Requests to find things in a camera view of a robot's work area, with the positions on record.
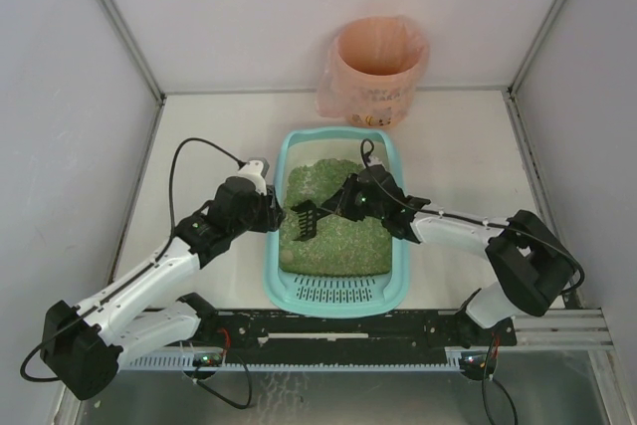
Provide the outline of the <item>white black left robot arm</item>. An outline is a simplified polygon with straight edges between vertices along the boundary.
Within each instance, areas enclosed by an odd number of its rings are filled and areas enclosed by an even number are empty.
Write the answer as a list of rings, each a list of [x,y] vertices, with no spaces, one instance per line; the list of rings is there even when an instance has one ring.
[[[147,314],[147,307],[226,253],[241,235],[274,232],[283,218],[274,186],[250,175],[227,178],[147,260],[73,306],[53,304],[44,319],[42,361],[76,398],[98,395],[122,367],[191,338],[214,310],[196,293],[159,312]]]

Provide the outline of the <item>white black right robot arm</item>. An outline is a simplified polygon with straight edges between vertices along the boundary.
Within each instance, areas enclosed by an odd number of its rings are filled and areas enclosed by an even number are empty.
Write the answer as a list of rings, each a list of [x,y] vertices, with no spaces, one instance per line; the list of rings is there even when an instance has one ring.
[[[448,212],[405,194],[381,166],[348,175],[329,201],[334,214],[350,221],[377,219],[395,239],[448,246],[491,265],[495,282],[473,292],[453,315],[455,335],[465,347],[520,313],[543,316],[584,280],[579,263],[527,210],[504,220]]]

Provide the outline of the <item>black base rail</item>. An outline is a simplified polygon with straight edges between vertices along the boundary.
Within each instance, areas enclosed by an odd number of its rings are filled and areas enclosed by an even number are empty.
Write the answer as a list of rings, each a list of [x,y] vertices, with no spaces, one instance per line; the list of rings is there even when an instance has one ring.
[[[328,350],[405,351],[515,346],[511,319],[482,329],[455,312],[393,310],[362,319],[318,319],[279,310],[217,310],[202,322],[192,341],[196,346],[227,346],[229,350],[280,350],[317,357]]]

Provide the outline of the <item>orange lined waste bin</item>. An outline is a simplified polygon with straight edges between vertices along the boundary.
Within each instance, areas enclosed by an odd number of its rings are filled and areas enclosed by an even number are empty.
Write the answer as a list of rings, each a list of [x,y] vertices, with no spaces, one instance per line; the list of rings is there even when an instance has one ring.
[[[322,117],[388,129],[411,107],[429,62],[424,32],[404,16],[346,24],[331,43],[316,96]]]

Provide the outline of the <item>black litter scoop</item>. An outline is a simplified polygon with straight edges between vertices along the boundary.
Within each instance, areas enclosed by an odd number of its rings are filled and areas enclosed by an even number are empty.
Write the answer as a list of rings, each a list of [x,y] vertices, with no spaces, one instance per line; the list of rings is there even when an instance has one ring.
[[[292,211],[297,215],[299,235],[296,241],[304,242],[314,238],[318,230],[318,221],[326,216],[336,214],[338,201],[329,199],[320,205],[312,200],[306,200],[292,207]]]

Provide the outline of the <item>pale green litter clump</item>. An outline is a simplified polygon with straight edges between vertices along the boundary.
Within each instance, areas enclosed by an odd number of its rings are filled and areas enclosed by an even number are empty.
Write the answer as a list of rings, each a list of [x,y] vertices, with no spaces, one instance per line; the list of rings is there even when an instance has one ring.
[[[284,250],[281,252],[281,259],[284,262],[291,262],[294,259],[294,253],[290,250]]]

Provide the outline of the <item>teal litter box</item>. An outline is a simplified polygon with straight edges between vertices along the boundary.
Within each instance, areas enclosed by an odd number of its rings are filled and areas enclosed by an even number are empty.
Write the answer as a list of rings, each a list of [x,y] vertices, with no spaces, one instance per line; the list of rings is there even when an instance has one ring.
[[[360,145],[366,138],[373,142],[375,157],[383,162],[396,183],[402,185],[400,155],[387,133],[345,126],[295,130],[284,139],[275,170],[275,189],[283,209],[288,177],[294,168],[329,158],[349,160],[363,166]],[[281,270],[279,230],[270,233],[266,240],[265,293],[276,307],[315,318],[357,319],[386,313],[404,300],[409,285],[408,245],[391,238],[392,266],[389,273],[322,277]]]

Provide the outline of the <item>green cat litter pellets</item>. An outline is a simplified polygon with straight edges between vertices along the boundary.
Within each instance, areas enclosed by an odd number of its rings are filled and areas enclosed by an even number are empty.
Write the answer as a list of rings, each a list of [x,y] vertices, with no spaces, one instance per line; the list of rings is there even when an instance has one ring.
[[[279,267],[287,273],[322,277],[361,277],[387,274],[392,266],[392,238],[379,220],[352,222],[335,215],[318,221],[314,238],[299,242],[297,215],[292,207],[305,200],[322,204],[359,173],[360,163],[336,158],[294,168],[288,177],[284,200],[286,218],[279,229]],[[294,253],[291,262],[281,252]]]

